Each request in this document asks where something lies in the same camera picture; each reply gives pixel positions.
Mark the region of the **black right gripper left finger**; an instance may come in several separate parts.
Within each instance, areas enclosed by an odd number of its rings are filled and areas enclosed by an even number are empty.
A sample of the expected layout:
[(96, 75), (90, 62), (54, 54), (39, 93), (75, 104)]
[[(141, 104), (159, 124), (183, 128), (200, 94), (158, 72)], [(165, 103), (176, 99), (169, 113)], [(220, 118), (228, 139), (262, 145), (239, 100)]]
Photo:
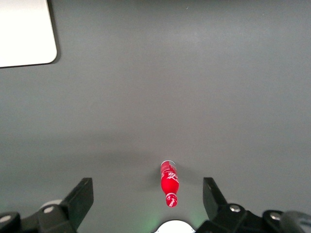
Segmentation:
[(45, 203), (21, 220), (23, 233), (76, 233), (94, 202), (93, 180), (83, 178), (62, 200)]

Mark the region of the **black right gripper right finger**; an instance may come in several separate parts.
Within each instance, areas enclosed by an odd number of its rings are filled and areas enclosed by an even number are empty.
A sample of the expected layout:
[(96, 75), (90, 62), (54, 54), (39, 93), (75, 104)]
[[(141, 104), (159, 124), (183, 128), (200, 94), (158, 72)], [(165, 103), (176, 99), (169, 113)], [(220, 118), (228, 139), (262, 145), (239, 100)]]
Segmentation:
[(242, 206), (228, 203), (213, 178), (203, 180), (203, 204), (208, 220), (198, 233), (264, 233), (262, 218)]

